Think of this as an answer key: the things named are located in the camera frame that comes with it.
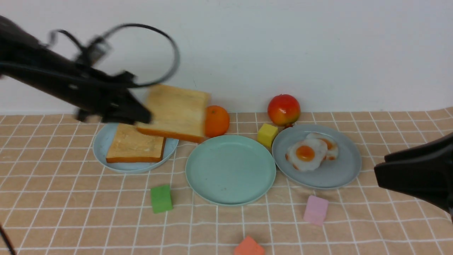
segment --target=light blue plate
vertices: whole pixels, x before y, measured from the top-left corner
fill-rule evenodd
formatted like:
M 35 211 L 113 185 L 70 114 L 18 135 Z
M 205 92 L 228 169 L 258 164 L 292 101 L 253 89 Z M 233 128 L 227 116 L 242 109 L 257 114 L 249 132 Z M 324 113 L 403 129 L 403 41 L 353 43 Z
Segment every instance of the light blue plate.
M 276 166 L 257 141 L 238 135 L 211 138 L 187 159 L 191 188 L 207 201 L 242 206 L 262 197 L 274 183 Z
M 290 146 L 304 140 L 311 132 L 321 133 L 336 141 L 338 158 L 323 162 L 314 171 L 301 172 L 286 160 L 285 154 Z M 272 155 L 288 178 L 315 189 L 338 189 L 346 186 L 359 175 L 362 167 L 362 157 L 354 142 L 341 132 L 321 125 L 295 125 L 283 130 L 272 144 Z
M 178 139 L 167 138 L 163 158 L 157 163 L 107 163 L 106 155 L 115 137 L 117 127 L 117 123 L 109 123 L 99 131 L 94 138 L 93 152 L 102 165 L 119 173 L 142 173 L 155 169 L 167 161 L 178 146 Z

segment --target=apple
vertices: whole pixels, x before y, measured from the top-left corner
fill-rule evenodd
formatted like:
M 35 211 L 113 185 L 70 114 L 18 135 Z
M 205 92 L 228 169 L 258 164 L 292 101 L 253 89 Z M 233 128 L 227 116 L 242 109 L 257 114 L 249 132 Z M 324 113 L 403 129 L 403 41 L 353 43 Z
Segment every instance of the apple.
M 267 114 L 275 125 L 289 128 L 299 119 L 300 105 L 293 96 L 281 94 L 272 98 Z

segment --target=fried egg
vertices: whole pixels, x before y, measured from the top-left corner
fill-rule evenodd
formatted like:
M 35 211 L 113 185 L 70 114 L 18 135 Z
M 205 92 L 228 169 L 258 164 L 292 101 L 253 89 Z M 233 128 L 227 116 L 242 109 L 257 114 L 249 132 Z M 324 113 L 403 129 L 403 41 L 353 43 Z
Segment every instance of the fried egg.
M 306 139 L 320 139 L 327 144 L 327 153 L 325 160 L 336 160 L 338 157 L 338 145 L 332 138 L 320 133 L 310 133 Z
M 313 171 L 321 165 L 327 153 L 327 144 L 320 139 L 305 139 L 289 147 L 286 160 L 296 170 Z

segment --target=orange cube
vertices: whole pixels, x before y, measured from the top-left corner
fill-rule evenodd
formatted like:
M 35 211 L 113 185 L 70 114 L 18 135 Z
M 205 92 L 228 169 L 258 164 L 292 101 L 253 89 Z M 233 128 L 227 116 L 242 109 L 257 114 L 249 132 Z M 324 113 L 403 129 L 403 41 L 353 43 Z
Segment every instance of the orange cube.
M 264 249 L 247 236 L 235 249 L 234 255 L 264 255 Z

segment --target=toy block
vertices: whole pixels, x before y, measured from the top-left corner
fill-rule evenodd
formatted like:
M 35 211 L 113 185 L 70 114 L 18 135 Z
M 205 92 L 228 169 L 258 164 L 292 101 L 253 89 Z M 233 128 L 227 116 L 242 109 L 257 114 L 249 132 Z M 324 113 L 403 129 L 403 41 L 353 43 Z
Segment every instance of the toy block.
M 253 238 L 247 236 L 234 249 L 234 255 L 264 255 L 264 249 Z
M 307 208 L 305 209 L 304 221 L 322 226 L 324 220 L 326 219 L 328 205 L 329 201 L 323 198 L 317 196 L 309 196 Z
M 154 213 L 161 213 L 173 209 L 170 185 L 151 188 L 151 205 Z
M 279 129 L 267 123 L 264 123 L 263 126 L 258 131 L 258 137 L 256 140 L 262 145 L 272 148 L 272 142 L 279 133 Z

